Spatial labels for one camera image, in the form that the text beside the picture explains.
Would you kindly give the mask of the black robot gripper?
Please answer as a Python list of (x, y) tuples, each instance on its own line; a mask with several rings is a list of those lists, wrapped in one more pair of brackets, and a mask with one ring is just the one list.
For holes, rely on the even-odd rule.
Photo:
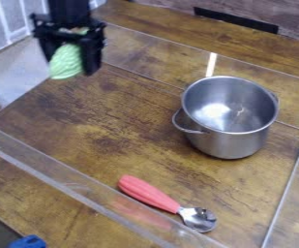
[(47, 14), (31, 14), (33, 37), (39, 40), (47, 61), (63, 44), (61, 29), (87, 28), (80, 41), (83, 71), (92, 75), (101, 67), (104, 28), (107, 25), (91, 17), (89, 0), (47, 0)]

